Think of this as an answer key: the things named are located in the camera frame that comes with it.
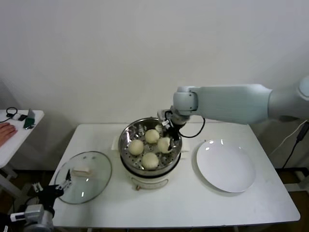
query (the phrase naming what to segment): white table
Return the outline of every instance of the white table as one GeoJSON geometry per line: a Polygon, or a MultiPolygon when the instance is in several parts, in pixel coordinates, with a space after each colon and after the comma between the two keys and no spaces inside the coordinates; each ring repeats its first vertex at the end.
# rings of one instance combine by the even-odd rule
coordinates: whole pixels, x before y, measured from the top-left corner
{"type": "MultiPolygon", "coordinates": [[[[83,228],[177,228],[253,225],[296,221],[300,214],[251,128],[229,123],[206,124],[189,140],[191,159],[180,160],[173,179],[161,189],[136,191],[120,158],[111,151],[115,135],[127,124],[93,124],[77,127],[58,167],[84,151],[106,154],[112,177],[105,190],[83,204],[54,205],[56,227],[83,228]],[[198,145],[208,139],[227,139],[249,151],[256,180],[244,193],[227,193],[212,187],[199,174],[194,157],[198,145]]],[[[195,134],[201,124],[187,124],[183,133],[195,134]]]]}
{"type": "MultiPolygon", "coordinates": [[[[34,110],[33,112],[35,113],[35,124],[38,124],[43,118],[44,112],[42,110],[34,110]]],[[[28,115],[28,110],[18,110],[18,113],[28,115]]],[[[6,118],[6,111],[0,110],[0,121],[5,120],[6,118]]],[[[7,178],[0,175],[0,186],[12,196],[18,198],[22,195],[22,191],[9,181],[11,177],[17,177],[17,174],[10,167],[9,161],[35,128],[25,130],[23,128],[25,121],[10,119],[6,122],[14,125],[18,132],[0,147],[0,168],[8,175],[7,178]]]]}

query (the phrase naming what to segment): power cord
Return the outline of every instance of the power cord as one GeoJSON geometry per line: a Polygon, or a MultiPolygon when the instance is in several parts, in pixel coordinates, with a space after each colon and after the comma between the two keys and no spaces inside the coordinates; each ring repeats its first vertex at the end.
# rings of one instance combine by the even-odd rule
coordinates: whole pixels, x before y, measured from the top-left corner
{"type": "Polygon", "coordinates": [[[293,148],[292,148],[291,154],[289,155],[288,159],[286,160],[286,162],[285,162],[285,164],[283,165],[282,168],[285,168],[285,166],[286,166],[286,164],[288,163],[288,161],[290,160],[290,158],[291,158],[291,156],[292,156],[292,154],[293,154],[293,152],[294,152],[294,150],[295,150],[297,144],[298,144],[300,141],[303,140],[303,138],[305,137],[305,135],[307,134],[307,132],[308,132],[308,130],[309,130],[309,122],[305,121],[305,122],[302,123],[302,124],[303,124],[303,127],[302,127],[302,129],[300,130],[300,132],[299,132],[299,134],[298,134],[298,136],[297,136],[297,138],[296,138],[296,142],[295,142],[295,144],[294,144],[294,146],[293,146],[293,148]]]}
{"type": "MultiPolygon", "coordinates": [[[[164,117],[165,117],[165,120],[168,120],[168,113],[172,114],[173,112],[171,110],[167,110],[166,112],[164,112],[164,117]]],[[[183,135],[181,134],[181,132],[179,131],[179,135],[183,138],[188,138],[188,139],[191,139],[191,138],[194,138],[194,137],[197,137],[199,134],[201,134],[202,130],[204,129],[204,126],[205,126],[205,123],[206,123],[206,120],[205,118],[202,118],[203,119],[203,125],[201,127],[201,129],[199,130],[199,132],[193,136],[186,136],[186,135],[183,135]]]]}
{"type": "Polygon", "coordinates": [[[6,115],[8,116],[8,118],[6,119],[6,120],[4,120],[4,121],[0,121],[0,123],[2,123],[2,122],[6,122],[6,121],[8,121],[8,120],[10,120],[11,118],[13,118],[16,114],[17,114],[17,112],[18,112],[18,110],[17,110],[17,108],[15,108],[15,107],[9,107],[9,108],[7,108],[6,109],[6,115]],[[15,113],[9,113],[9,110],[12,110],[12,109],[14,109],[15,110],[15,113]]]}
{"type": "Polygon", "coordinates": [[[194,138],[194,137],[197,137],[199,134],[201,134],[202,130],[204,129],[205,122],[206,122],[206,120],[205,120],[205,118],[203,118],[203,125],[202,125],[201,129],[199,130],[199,132],[198,132],[196,135],[193,135],[193,136],[185,136],[185,135],[181,134],[180,132],[179,132],[179,134],[180,134],[182,137],[184,137],[184,138],[189,138],[189,139],[194,138]]]}
{"type": "Polygon", "coordinates": [[[279,146],[276,147],[276,148],[269,154],[269,156],[271,156],[272,154],[274,154],[274,153],[284,144],[284,142],[285,142],[288,138],[290,138],[293,134],[295,134],[295,133],[299,130],[299,128],[300,128],[302,125],[304,125],[306,122],[307,122],[307,120],[305,120],[305,121],[303,121],[301,124],[299,124],[298,127],[295,129],[295,131],[293,131],[291,134],[289,134],[288,136],[286,136],[286,137],[283,139],[283,141],[279,144],[279,146]]]}

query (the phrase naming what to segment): robotic arm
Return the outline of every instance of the robotic arm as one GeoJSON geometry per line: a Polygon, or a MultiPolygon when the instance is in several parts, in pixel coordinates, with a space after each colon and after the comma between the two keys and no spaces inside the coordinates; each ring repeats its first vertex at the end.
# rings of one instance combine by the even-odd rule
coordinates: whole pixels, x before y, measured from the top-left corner
{"type": "Polygon", "coordinates": [[[173,106],[158,111],[158,118],[168,130],[179,130],[191,115],[240,124],[259,123],[267,118],[309,118],[309,76],[279,90],[258,84],[179,87],[173,106]]]}

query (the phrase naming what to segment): white wall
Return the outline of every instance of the white wall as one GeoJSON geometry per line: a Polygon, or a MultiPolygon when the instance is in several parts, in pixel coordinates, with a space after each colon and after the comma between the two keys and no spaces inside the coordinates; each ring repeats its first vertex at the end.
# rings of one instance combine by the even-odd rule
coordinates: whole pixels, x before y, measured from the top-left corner
{"type": "Polygon", "coordinates": [[[155,116],[177,86],[297,81],[309,73],[308,9],[302,0],[2,0],[0,78],[20,107],[46,114],[14,165],[53,169],[76,125],[155,116]]]}

